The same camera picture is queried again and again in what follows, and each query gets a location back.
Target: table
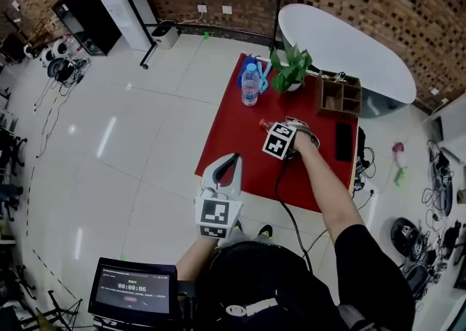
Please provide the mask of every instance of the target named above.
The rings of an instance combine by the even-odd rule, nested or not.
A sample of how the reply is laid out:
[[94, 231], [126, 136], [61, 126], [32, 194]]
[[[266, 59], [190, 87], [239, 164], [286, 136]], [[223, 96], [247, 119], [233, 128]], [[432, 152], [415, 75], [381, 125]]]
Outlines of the table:
[[306, 4], [283, 7], [278, 22], [285, 45], [307, 49], [314, 66], [359, 78], [364, 89], [361, 116], [384, 115], [415, 100], [416, 84], [406, 64], [348, 23]]
[[[206, 166], [218, 158], [229, 153], [239, 153], [243, 160], [242, 191], [275, 199], [274, 185], [282, 161], [262, 151], [266, 133], [258, 123], [261, 119], [283, 121], [285, 116], [292, 116], [308, 123], [320, 140], [320, 153], [323, 158], [343, 184], [349, 187], [353, 163], [335, 159], [336, 122], [351, 125], [354, 154], [358, 121], [316, 116], [314, 76], [308, 76], [306, 86], [295, 92], [279, 95], [270, 87], [259, 96], [255, 106], [244, 106], [241, 102], [241, 89], [237, 86], [237, 77], [246, 57], [245, 54], [241, 54], [233, 70], [197, 165], [196, 175], [202, 176]], [[269, 81], [274, 74], [272, 70], [268, 76]], [[288, 204], [319, 212], [306, 169], [300, 159], [288, 162], [280, 181], [279, 195]]]

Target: display screen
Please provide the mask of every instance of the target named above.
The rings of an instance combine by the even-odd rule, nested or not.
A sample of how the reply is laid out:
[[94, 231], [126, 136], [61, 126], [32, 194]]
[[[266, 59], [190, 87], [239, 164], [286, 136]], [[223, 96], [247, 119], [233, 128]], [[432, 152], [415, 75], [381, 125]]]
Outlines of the display screen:
[[170, 277], [103, 268], [95, 300], [110, 306], [170, 313]]

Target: green plant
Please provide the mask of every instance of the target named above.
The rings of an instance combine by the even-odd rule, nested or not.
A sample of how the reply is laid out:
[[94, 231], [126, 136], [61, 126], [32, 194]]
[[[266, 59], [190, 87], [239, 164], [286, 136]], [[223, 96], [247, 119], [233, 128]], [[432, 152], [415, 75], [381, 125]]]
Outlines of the green plant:
[[303, 84], [304, 77], [307, 76], [307, 69], [312, 64], [312, 58], [308, 51], [300, 52], [297, 45], [286, 52], [286, 60], [288, 66], [282, 66], [276, 49], [270, 56], [270, 62], [278, 72], [278, 75], [272, 79], [272, 86], [279, 93], [286, 92], [293, 83]]

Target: hand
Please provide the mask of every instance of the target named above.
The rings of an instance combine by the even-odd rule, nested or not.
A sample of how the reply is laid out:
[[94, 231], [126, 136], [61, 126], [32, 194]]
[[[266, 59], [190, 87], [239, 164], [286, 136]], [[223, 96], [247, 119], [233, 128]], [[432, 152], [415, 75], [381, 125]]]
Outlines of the hand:
[[310, 146], [315, 148], [315, 145], [311, 141], [311, 136], [301, 130], [296, 131], [293, 148], [301, 153], [305, 148]]

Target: wooden organizer box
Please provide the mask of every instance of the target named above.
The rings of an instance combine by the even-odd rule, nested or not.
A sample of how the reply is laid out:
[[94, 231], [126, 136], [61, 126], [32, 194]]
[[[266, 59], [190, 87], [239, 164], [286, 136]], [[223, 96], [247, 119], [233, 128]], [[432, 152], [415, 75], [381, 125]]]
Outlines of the wooden organizer box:
[[327, 80], [323, 75], [335, 76], [331, 71], [321, 71], [317, 77], [317, 115], [355, 119], [361, 112], [361, 84], [358, 78], [346, 75], [345, 82]]

